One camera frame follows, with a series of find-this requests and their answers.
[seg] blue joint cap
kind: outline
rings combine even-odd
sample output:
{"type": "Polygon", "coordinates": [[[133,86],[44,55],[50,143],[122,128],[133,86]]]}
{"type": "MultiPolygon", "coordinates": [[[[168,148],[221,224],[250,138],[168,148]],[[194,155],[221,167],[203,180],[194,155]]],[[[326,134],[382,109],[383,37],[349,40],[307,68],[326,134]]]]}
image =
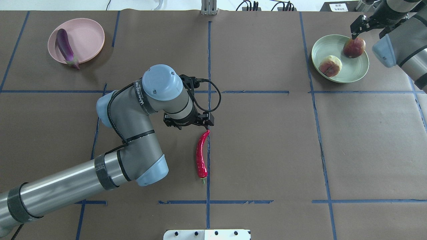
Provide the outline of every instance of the blue joint cap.
{"type": "Polygon", "coordinates": [[[98,117],[101,119],[102,123],[106,127],[109,127],[109,128],[112,128],[113,126],[111,126],[110,120],[108,120],[107,105],[108,105],[108,102],[111,100],[111,97],[113,96],[113,94],[115,92],[116,91],[112,91],[109,94],[102,96],[97,101],[97,114],[98,114],[98,117]]]}
{"type": "Polygon", "coordinates": [[[388,34],[372,46],[372,51],[384,66],[393,67],[396,65],[395,52],[388,34]]]}
{"type": "Polygon", "coordinates": [[[168,65],[152,66],[142,77],[142,86],[148,96],[159,101],[169,101],[178,97],[182,88],[181,78],[168,65]]]}
{"type": "Polygon", "coordinates": [[[144,187],[166,177],[168,172],[169,168],[163,154],[144,174],[136,179],[136,182],[141,187],[144,187]]]}

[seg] eggplant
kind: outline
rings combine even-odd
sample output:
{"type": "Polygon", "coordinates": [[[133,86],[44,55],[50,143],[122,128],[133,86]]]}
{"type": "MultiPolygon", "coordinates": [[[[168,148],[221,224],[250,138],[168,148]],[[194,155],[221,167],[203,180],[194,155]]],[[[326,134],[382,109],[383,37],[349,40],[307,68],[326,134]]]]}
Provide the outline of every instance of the eggplant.
{"type": "Polygon", "coordinates": [[[71,49],[70,43],[68,42],[68,34],[65,29],[61,28],[58,30],[58,33],[56,34],[56,44],[58,45],[59,51],[61,51],[64,56],[67,65],[80,70],[79,60],[71,49]]]}

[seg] green plate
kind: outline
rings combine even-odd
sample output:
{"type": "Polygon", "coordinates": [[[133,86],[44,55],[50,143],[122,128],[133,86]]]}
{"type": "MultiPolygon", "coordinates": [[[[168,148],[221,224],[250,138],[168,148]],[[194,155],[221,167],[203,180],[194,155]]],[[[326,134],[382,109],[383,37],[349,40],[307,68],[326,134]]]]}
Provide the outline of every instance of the green plate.
{"type": "Polygon", "coordinates": [[[366,51],[355,59],[344,55],[342,49],[349,38],[342,35],[328,35],[320,38],[311,50],[311,59],[316,70],[325,78],[339,83],[349,83],[360,80],[368,72],[369,59],[366,51]],[[327,77],[319,71],[319,65],[324,58],[334,55],[342,62],[341,71],[333,77],[327,77]]]}

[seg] white floor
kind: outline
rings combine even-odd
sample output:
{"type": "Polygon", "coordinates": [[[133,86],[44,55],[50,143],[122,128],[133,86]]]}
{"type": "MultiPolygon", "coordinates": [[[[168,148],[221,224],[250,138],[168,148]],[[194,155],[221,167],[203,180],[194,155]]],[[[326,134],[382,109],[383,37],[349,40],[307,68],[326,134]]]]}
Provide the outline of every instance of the white floor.
{"type": "MultiPolygon", "coordinates": [[[[105,10],[109,0],[0,0],[0,10],[105,10]]],[[[319,11],[327,0],[292,0],[299,11],[319,11]]],[[[153,10],[160,0],[111,0],[108,10],[153,10]]],[[[217,7],[235,11],[240,0],[218,0],[217,7]]],[[[276,2],[260,0],[259,7],[270,11],[276,2]]],[[[201,9],[201,0],[163,0],[160,10],[201,9]]]]}

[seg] chili pepper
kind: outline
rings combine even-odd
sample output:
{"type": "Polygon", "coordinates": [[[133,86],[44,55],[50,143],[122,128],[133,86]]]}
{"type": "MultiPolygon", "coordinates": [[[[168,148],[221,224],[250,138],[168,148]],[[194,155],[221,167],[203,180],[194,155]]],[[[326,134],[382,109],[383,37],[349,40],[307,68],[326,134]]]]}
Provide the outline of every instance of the chili pepper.
{"type": "Polygon", "coordinates": [[[203,161],[203,144],[205,143],[209,133],[210,131],[207,129],[206,132],[200,136],[196,149],[197,174],[203,180],[203,184],[208,176],[208,170],[206,169],[205,162],[203,161]]]}

